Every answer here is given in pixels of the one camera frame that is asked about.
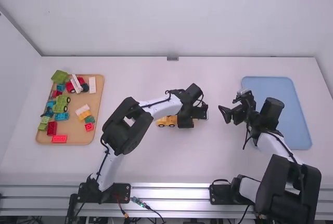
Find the blue lego brick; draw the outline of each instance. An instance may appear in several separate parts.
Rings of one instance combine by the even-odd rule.
[[[48,117],[53,117],[53,115],[54,115],[54,112],[52,111],[52,112],[45,112],[45,116],[48,116]]]
[[[60,84],[60,85],[57,85],[57,90],[58,91],[64,91],[65,90],[65,84]]]
[[[63,112],[63,113],[56,114],[54,117],[54,120],[55,121],[64,121],[64,120],[68,120],[68,118],[69,118],[69,113]]]
[[[49,101],[49,102],[46,103],[46,107],[51,107],[51,109],[52,109],[52,107],[53,107],[55,104],[56,104],[55,101]]]

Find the green lego brick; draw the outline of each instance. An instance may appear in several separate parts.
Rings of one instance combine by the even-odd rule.
[[[84,122],[87,124],[87,123],[95,123],[95,119],[93,116],[87,116],[85,119],[84,119]]]
[[[41,123],[42,123],[42,124],[47,124],[47,122],[49,121],[49,119],[50,119],[49,116],[44,116],[44,117],[42,117],[42,119],[41,119]]]
[[[57,70],[51,77],[51,80],[58,84],[63,84],[67,79],[68,73],[61,70]]]
[[[47,124],[44,124],[44,123],[40,123],[38,126],[39,130],[46,130],[46,128],[47,128]]]

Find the green toy car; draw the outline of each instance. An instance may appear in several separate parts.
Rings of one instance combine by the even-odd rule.
[[[67,95],[59,95],[56,98],[56,104],[52,107],[54,113],[67,112],[67,105],[71,101],[71,98]]]

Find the red lego brick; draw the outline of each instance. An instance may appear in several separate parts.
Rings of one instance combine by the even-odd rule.
[[[54,135],[52,136],[52,143],[66,143],[67,135]]]
[[[61,91],[58,91],[58,90],[54,90],[53,93],[52,93],[52,97],[53,98],[56,98],[57,96],[59,95],[62,95],[62,92]]]
[[[52,121],[47,124],[47,135],[54,136],[57,133],[57,122]]]
[[[87,123],[84,127],[87,132],[94,130],[94,125],[92,123]]]

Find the red toy car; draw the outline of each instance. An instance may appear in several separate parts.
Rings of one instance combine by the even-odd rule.
[[[80,83],[80,85],[82,86],[83,88],[83,92],[86,93],[87,91],[89,91],[89,86],[88,84],[84,81],[83,77],[78,77],[78,81]],[[72,84],[71,81],[68,81],[66,83],[66,90],[68,93],[74,93],[75,92],[75,89],[74,89],[74,86]]]

